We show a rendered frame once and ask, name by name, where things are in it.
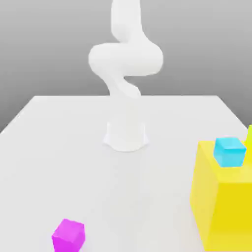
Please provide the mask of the small cyan cube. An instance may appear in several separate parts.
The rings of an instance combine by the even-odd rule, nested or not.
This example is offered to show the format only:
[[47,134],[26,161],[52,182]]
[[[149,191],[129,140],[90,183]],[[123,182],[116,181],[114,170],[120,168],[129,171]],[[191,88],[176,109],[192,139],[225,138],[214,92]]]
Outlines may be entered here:
[[247,147],[237,137],[216,138],[213,157],[221,168],[242,167]]

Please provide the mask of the small magenta cube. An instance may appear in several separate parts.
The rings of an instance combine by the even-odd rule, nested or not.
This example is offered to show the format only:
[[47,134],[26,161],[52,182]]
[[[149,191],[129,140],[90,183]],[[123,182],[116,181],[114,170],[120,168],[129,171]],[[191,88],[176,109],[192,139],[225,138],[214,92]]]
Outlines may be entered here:
[[55,252],[79,252],[85,242],[85,226],[63,219],[52,235]]

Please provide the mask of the small lime cube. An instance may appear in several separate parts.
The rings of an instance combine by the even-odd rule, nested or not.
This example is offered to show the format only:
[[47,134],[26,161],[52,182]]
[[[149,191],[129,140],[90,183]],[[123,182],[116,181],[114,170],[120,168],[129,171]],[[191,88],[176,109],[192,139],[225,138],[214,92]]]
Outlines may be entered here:
[[252,166],[252,125],[249,125],[245,146],[247,147],[245,161]]

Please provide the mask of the large yellow box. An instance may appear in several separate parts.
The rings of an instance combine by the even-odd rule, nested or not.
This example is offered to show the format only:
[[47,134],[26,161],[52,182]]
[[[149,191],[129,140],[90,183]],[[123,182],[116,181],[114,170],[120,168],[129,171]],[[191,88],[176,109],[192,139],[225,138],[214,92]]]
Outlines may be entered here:
[[203,249],[252,252],[252,150],[232,168],[221,168],[213,150],[213,141],[198,142],[190,192]]

